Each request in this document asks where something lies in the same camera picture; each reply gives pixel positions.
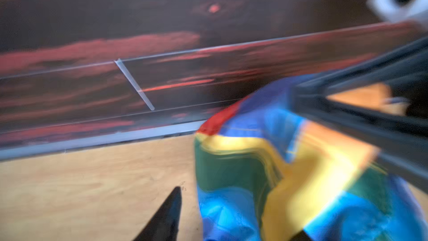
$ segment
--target rainbow flag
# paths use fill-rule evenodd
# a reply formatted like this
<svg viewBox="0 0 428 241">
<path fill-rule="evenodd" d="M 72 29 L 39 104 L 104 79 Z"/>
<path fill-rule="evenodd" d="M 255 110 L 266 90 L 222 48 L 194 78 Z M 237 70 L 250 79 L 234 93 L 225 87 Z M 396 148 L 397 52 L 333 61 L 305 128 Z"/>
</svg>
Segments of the rainbow flag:
<svg viewBox="0 0 428 241">
<path fill-rule="evenodd" d="M 377 148 L 289 111 L 278 80 L 206 121 L 195 136 L 205 241 L 426 240 L 420 206 L 401 178 L 373 163 Z M 379 86 L 340 97 L 370 98 Z"/>
</svg>

